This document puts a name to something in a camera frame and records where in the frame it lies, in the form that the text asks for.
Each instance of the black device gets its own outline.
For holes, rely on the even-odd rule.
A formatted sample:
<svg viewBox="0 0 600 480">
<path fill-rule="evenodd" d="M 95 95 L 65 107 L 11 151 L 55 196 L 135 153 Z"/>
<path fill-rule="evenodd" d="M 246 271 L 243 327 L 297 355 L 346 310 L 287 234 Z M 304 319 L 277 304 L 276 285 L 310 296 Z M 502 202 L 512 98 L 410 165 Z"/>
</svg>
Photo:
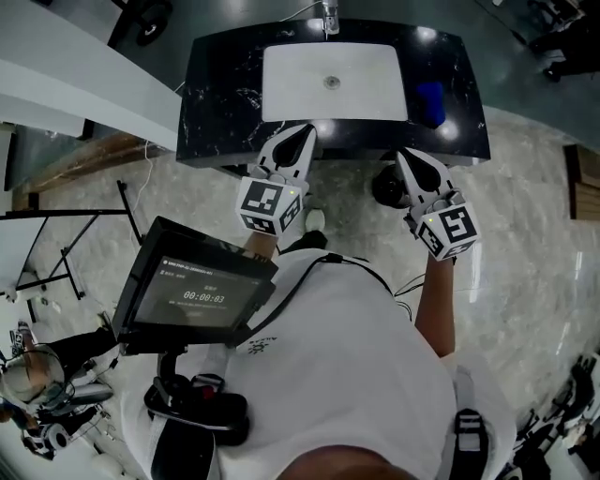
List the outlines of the black device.
<svg viewBox="0 0 600 480">
<path fill-rule="evenodd" d="M 260 255 L 157 217 L 112 319 L 121 353 L 234 345 L 273 293 L 277 270 Z"/>
<path fill-rule="evenodd" d="M 269 259 L 163 217 L 150 228 L 112 319 L 123 355 L 159 353 L 144 403 L 151 414 L 210 431 L 215 444 L 242 443 L 248 403 L 216 375 L 175 373 L 190 344 L 230 347 L 275 290 Z"/>
</svg>

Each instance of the black marble countertop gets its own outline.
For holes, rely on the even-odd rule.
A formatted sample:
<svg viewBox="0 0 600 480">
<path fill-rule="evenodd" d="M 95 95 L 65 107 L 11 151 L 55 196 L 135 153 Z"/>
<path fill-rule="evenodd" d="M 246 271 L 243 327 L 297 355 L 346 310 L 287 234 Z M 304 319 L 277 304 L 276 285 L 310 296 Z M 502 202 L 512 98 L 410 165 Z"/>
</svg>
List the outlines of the black marble countertop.
<svg viewBox="0 0 600 480">
<path fill-rule="evenodd" d="M 377 159 L 373 151 L 402 146 L 447 154 L 444 158 L 490 157 L 483 108 L 460 37 L 399 23 L 344 19 L 339 23 L 339 34 L 326 41 L 396 49 L 409 120 L 307 119 L 285 122 L 285 128 L 309 122 L 319 131 L 334 122 L 329 128 L 333 134 L 319 135 L 320 158 L 325 159 Z M 187 66 L 177 160 L 197 167 L 252 161 L 255 155 L 241 154 L 260 152 L 284 124 L 262 120 L 263 51 L 271 45 L 325 41 L 324 32 L 314 24 L 315 19 L 266 23 L 197 38 Z M 419 120 L 422 103 L 416 88 L 426 82 L 443 86 L 446 122 L 436 129 Z"/>
</svg>

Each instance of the wooden baseboard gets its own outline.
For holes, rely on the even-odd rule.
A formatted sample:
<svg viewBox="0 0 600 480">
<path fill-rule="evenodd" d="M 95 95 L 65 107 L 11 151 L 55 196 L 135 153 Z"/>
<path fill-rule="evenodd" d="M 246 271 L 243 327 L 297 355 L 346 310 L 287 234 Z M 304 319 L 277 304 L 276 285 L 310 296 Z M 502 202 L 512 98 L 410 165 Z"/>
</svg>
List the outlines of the wooden baseboard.
<svg viewBox="0 0 600 480">
<path fill-rule="evenodd" d="M 145 140 L 128 133 L 115 133 L 104 139 L 87 142 L 49 165 L 35 178 L 15 188 L 12 195 L 12 209 L 15 211 L 29 209 L 30 194 L 39 194 L 90 173 L 144 159 L 144 147 Z M 167 153 L 169 152 L 161 147 L 148 144 L 148 158 L 160 157 Z"/>
<path fill-rule="evenodd" d="M 581 145 L 564 147 L 571 218 L 600 221 L 600 155 Z"/>
</svg>

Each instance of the drain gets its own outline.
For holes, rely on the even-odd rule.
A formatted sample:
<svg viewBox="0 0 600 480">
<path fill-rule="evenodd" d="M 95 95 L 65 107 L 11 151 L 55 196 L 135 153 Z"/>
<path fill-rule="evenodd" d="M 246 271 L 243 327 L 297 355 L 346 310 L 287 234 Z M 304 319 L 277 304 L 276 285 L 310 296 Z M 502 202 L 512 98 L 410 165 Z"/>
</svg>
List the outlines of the drain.
<svg viewBox="0 0 600 480">
<path fill-rule="evenodd" d="M 328 90 L 336 90 L 341 85 L 339 78 L 334 77 L 333 75 L 330 75 L 329 77 L 325 77 L 325 80 L 323 80 L 322 83 L 325 85 L 325 88 L 327 88 Z"/>
</svg>

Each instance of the vanity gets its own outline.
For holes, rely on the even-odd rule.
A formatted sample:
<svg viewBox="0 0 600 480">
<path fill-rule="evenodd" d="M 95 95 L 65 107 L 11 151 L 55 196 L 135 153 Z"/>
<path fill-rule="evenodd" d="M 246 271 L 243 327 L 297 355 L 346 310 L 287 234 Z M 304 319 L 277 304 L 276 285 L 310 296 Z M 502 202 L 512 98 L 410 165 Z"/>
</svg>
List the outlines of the vanity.
<svg viewBox="0 0 600 480">
<path fill-rule="evenodd" d="M 454 35 L 390 22 L 276 22 L 194 41 L 177 161 L 253 162 L 284 128 L 310 123 L 316 159 L 379 159 L 411 147 L 448 164 L 490 158 L 486 120 L 465 46 Z M 419 85 L 442 87 L 445 121 L 425 125 Z"/>
</svg>

